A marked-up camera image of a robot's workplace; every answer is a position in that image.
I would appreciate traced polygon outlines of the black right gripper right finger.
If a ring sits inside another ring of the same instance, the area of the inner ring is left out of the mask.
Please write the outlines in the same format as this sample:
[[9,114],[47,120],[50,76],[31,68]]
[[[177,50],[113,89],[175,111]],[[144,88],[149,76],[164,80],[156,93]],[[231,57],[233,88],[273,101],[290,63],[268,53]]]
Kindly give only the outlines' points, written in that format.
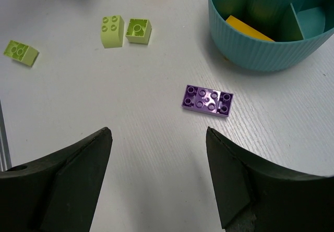
[[333,231],[333,177],[275,164],[213,128],[206,148],[224,230]]

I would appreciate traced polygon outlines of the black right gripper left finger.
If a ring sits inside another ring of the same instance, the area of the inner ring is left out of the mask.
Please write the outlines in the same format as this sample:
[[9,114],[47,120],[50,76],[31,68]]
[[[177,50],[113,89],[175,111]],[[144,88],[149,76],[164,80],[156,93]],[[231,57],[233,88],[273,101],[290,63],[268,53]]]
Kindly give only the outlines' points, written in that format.
[[111,147],[104,127],[1,172],[1,231],[89,231]]

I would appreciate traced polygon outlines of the yellow long lego brick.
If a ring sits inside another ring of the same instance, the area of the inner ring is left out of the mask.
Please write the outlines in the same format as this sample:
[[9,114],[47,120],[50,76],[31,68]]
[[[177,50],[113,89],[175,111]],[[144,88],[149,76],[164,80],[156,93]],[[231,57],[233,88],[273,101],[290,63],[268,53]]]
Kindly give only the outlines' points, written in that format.
[[266,35],[262,34],[261,32],[257,31],[253,27],[247,25],[246,23],[235,18],[232,15],[230,15],[227,18],[226,22],[230,26],[232,26],[234,29],[236,29],[237,31],[243,33],[244,35],[247,35],[252,38],[259,39],[259,40],[274,42],[274,40],[272,40],[271,38],[267,37]]

